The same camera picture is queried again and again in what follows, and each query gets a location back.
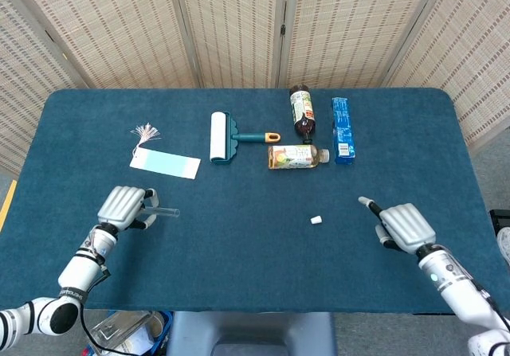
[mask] toothpaste box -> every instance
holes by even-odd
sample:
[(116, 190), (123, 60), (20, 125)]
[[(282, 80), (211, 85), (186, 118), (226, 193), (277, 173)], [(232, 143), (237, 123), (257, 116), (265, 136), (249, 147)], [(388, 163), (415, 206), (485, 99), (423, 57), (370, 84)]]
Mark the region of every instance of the toothpaste box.
[(335, 147), (336, 163), (352, 163), (356, 156), (354, 138), (352, 136), (349, 103), (342, 97), (331, 100), (333, 108), (333, 146)]

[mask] tag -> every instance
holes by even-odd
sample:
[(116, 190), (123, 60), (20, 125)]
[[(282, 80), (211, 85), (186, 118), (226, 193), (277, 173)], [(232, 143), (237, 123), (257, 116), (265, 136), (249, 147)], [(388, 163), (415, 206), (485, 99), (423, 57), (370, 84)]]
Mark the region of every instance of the tag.
[(197, 175), (200, 158), (171, 155), (162, 151), (151, 151), (137, 147), (129, 164), (135, 169), (154, 171), (155, 173), (194, 179)]

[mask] plastic bottle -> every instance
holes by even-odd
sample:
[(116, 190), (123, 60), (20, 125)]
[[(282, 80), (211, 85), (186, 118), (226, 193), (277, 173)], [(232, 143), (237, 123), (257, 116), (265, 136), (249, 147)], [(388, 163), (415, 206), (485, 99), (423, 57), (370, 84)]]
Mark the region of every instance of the plastic bottle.
[(306, 85), (294, 85), (289, 94), (294, 129), (298, 135), (304, 137), (303, 143), (312, 143), (310, 136), (316, 130), (316, 118), (313, 114), (310, 89)]
[(329, 150), (313, 145), (273, 145), (268, 156), (269, 169), (308, 169), (329, 162)]

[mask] bottle label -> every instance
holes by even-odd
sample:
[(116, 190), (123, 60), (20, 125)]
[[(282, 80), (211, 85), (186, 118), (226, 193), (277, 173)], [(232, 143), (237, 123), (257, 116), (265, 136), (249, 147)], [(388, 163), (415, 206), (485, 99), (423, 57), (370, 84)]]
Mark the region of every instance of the bottle label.
[(315, 121), (316, 118), (313, 115), (312, 98), (310, 97), (310, 93), (306, 91), (294, 92), (290, 96), (290, 104), (292, 105), (294, 123), (302, 119), (303, 115), (307, 119), (313, 119)]
[(273, 147), (273, 169), (296, 169), (312, 167), (310, 145), (288, 145)]

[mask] brown glass bottle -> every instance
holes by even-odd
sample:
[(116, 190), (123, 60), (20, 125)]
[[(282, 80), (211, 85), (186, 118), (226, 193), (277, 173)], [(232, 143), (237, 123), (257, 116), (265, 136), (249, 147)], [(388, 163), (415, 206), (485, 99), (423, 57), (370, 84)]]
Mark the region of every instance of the brown glass bottle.
[(312, 134), (316, 130), (310, 89), (306, 85), (294, 85), (290, 88), (290, 104), (294, 118), (294, 129), (303, 137), (303, 143), (312, 143)]

